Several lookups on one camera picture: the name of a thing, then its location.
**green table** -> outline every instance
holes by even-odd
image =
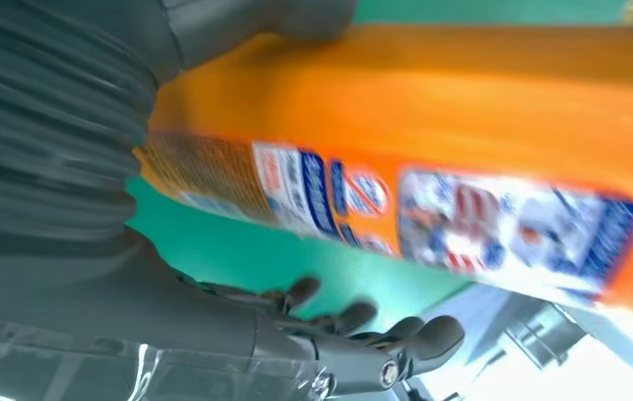
[[[359,22],[614,23],[623,0],[362,0]],[[306,275],[322,279],[322,293],[303,316],[339,312],[359,298],[379,315],[374,329],[417,315],[468,282],[447,272],[349,249],[336,242],[300,239],[179,205],[142,180],[129,185],[138,215],[130,222],[151,238],[171,266],[197,280],[254,291],[289,287]]]

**product label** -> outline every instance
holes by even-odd
[[[633,203],[515,178],[410,171],[398,233],[406,258],[569,303],[604,290],[633,236]]]
[[[253,151],[262,189],[281,225],[303,235],[339,238],[322,158],[273,145],[255,144]]]
[[[587,305],[633,242],[633,202],[506,176],[267,143],[150,136],[138,152],[187,205]]]

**transparent plastic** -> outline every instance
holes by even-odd
[[[315,401],[332,389],[324,372],[0,322],[0,401]]]

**robotic hand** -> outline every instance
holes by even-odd
[[[354,8],[0,0],[0,399],[319,399],[382,391],[456,351],[463,331],[450,317],[353,335],[344,316],[291,317],[291,292],[186,285],[124,226],[132,149],[161,84],[261,32],[337,38]],[[100,363],[109,355],[129,373]],[[295,363],[313,367],[310,382],[295,382]]]

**orange container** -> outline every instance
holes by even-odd
[[[204,210],[633,309],[633,28],[256,38],[164,88],[137,155]]]

